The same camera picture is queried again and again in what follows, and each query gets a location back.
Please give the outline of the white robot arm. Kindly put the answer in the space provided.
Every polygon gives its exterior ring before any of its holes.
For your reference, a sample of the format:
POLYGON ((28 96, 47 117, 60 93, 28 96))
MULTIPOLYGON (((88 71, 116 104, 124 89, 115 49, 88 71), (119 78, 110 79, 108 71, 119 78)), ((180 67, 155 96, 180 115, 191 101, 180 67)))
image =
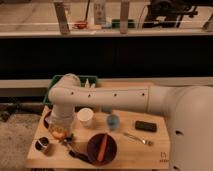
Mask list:
POLYGON ((69 119, 77 106, 108 107, 166 118, 170 169, 213 171, 213 86, 126 86, 85 88, 74 74, 50 90, 52 120, 69 119))

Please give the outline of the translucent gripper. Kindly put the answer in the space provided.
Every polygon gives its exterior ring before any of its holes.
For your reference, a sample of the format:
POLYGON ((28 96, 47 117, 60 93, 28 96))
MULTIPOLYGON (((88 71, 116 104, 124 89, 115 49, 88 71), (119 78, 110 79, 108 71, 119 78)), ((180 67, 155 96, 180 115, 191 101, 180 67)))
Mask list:
POLYGON ((56 116, 54 113, 51 113, 49 120, 49 132, 51 135, 53 131, 66 132, 67 137, 72 134, 73 121, 73 115, 56 116))

